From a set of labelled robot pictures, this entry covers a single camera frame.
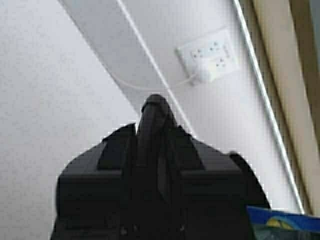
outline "power socket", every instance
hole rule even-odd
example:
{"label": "power socket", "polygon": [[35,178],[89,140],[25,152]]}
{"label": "power socket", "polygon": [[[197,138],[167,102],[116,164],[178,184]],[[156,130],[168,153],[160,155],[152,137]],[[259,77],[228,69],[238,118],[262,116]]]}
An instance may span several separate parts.
{"label": "power socket", "polygon": [[200,74],[206,77],[195,78],[192,84],[212,82],[239,69],[226,28],[184,44],[176,51],[188,77],[199,69],[209,73]]}

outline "blue book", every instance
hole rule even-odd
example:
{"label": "blue book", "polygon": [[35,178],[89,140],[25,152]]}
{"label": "blue book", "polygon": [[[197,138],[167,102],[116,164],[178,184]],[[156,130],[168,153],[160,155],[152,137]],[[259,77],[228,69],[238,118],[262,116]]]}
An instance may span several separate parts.
{"label": "blue book", "polygon": [[317,217],[253,206],[248,206],[247,211],[253,225],[320,233],[320,218]]}

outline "wall outlet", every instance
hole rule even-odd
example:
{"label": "wall outlet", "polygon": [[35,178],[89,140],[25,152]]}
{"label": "wall outlet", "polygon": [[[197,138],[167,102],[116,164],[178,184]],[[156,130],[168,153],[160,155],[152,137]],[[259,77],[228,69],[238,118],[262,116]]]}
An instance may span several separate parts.
{"label": "wall outlet", "polygon": [[176,51],[188,77],[195,74],[199,66],[209,72],[205,79],[196,77],[193,84],[211,82],[239,69],[226,28],[180,46]]}

